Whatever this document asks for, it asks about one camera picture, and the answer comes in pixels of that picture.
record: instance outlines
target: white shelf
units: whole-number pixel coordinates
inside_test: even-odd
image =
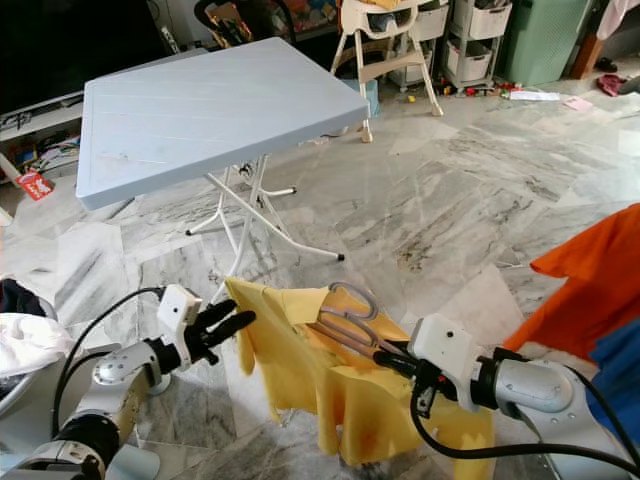
[[[12,138],[21,137],[29,133],[44,130],[61,123],[75,120],[82,117],[82,102],[76,103],[70,107],[63,107],[41,115],[34,115],[29,122],[25,123],[17,129],[16,127],[8,128],[0,131],[0,142],[6,142]]]

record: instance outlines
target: marble floor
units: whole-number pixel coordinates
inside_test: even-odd
[[[637,58],[621,63],[622,75],[639,72]],[[499,344],[559,286],[528,262],[640,200],[640,96],[607,97],[591,81],[544,89],[593,107],[444,98],[445,116],[433,118],[426,104],[383,89],[373,144],[348,134],[275,153],[265,186],[297,186],[274,201],[293,236],[347,260],[298,255],[254,224],[239,276],[274,287],[348,280],[371,289],[407,332],[440,311],[483,345]],[[72,333],[141,286],[180,283],[207,298],[232,262],[221,230],[184,235],[215,208],[203,179],[94,212],[75,199],[73,175],[53,181],[37,203],[0,187],[15,215],[2,230],[0,269],[50,300]],[[155,306],[130,302],[90,341],[157,335]],[[233,342],[219,353],[219,365],[176,374],[141,412],[137,440],[161,456],[162,479],[451,477],[451,462],[426,447],[360,468],[325,456],[314,417],[271,423],[259,376],[240,372]],[[500,415],[496,423],[500,443],[533,438]],[[499,460],[495,478],[551,477],[541,459],[516,457]]]

